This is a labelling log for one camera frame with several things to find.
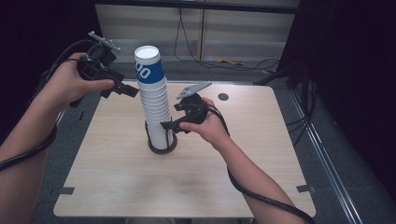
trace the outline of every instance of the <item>light wood tabletop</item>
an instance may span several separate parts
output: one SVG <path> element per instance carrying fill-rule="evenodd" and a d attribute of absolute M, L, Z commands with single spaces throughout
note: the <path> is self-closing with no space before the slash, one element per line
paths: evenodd
<path fill-rule="evenodd" d="M 167 83 L 173 119 L 184 116 L 173 105 L 190 85 Z M 221 101 L 220 93 L 229 99 Z M 306 183 L 273 90 L 213 84 L 199 94 L 215 102 L 235 143 L 313 216 L 311 195 L 296 188 Z M 149 149 L 144 123 L 139 95 L 101 99 L 64 183 L 74 192 L 59 196 L 56 216 L 253 217 L 224 160 L 199 134 L 178 133 L 175 150 L 158 155 Z"/>

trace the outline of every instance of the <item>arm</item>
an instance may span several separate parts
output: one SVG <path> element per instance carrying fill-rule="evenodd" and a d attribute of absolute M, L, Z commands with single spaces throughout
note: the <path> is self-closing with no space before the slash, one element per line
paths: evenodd
<path fill-rule="evenodd" d="M 209 104 L 211 100 L 203 98 Z M 180 128 L 200 134 L 227 163 L 236 181 L 245 189 L 294 206 L 283 189 L 260 169 L 230 138 L 220 119 L 209 112 L 202 124 L 180 123 Z M 244 195 L 254 217 L 259 223 L 304 223 L 299 217 L 270 204 L 262 203 Z"/>
<path fill-rule="evenodd" d="M 84 54 L 73 54 L 79 59 Z M 109 89 L 112 80 L 86 81 L 76 69 L 76 61 L 62 63 L 45 88 L 0 146 L 0 161 L 42 144 L 52 131 L 60 112 L 85 93 Z M 0 171 L 0 223 L 28 223 L 44 175 L 47 151 Z"/>

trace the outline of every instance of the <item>dark background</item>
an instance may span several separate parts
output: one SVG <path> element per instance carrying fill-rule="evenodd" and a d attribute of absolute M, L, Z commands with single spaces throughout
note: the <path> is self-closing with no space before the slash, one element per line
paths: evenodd
<path fill-rule="evenodd" d="M 40 75 L 71 44 L 101 34 L 93 4 L 4 1 L 1 21 L 0 140 L 15 126 Z"/>
<path fill-rule="evenodd" d="M 278 69 L 304 71 L 351 145 L 396 202 L 396 5 L 390 1 L 302 1 Z"/>

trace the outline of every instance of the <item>gray carpet floor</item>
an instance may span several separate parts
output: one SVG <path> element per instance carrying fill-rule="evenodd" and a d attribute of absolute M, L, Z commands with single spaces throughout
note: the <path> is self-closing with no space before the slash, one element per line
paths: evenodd
<path fill-rule="evenodd" d="M 269 66 L 272 63 L 262 63 L 261 67 Z M 247 67 L 253 67 L 256 64 L 257 62 L 245 62 Z M 126 78 L 135 79 L 134 63 L 113 63 L 112 68 L 124 74 Z M 251 85 L 252 81 L 268 76 L 261 70 L 242 72 L 223 68 L 206 68 L 196 62 L 163 63 L 163 69 L 168 81 L 211 80 Z M 286 78 L 279 78 L 270 82 L 268 86 L 272 87 L 276 94 L 285 123 L 289 123 L 300 117 L 290 91 L 286 87 L 286 82 Z M 56 142 L 49 150 L 45 178 L 31 223 L 124 223 L 123 218 L 70 218 L 53 215 L 59 188 L 63 186 L 67 178 L 99 100 L 98 93 L 88 94 L 79 108 L 69 108 L 64 114 Z M 254 100 L 260 103 L 260 97 Z M 342 131 L 337 128 L 320 96 L 317 99 L 311 121 L 356 206 L 361 223 L 396 223 L 394 202 L 377 181 L 370 167 L 348 143 Z M 297 126 L 298 124 L 290 125 L 288 128 L 292 130 Z M 295 142 L 301 130 L 302 128 L 290 134 L 292 142 Z M 307 184 L 315 188 L 312 198 L 317 209 L 317 214 L 314 217 L 316 223 L 353 223 L 348 220 L 346 212 L 334 193 L 308 134 L 303 134 L 295 146 L 295 151 Z M 177 223 L 187 222 L 188 220 L 184 219 L 177 220 Z"/>

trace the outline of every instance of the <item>black tape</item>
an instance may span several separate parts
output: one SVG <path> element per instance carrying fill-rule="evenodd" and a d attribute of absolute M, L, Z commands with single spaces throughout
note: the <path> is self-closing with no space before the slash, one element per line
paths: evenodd
<path fill-rule="evenodd" d="M 299 193 L 310 192 L 312 194 L 317 192 L 314 187 L 308 185 L 297 186 L 297 190 Z"/>
<path fill-rule="evenodd" d="M 74 188 L 67 188 L 67 187 L 61 187 L 59 189 L 59 194 L 73 194 Z"/>

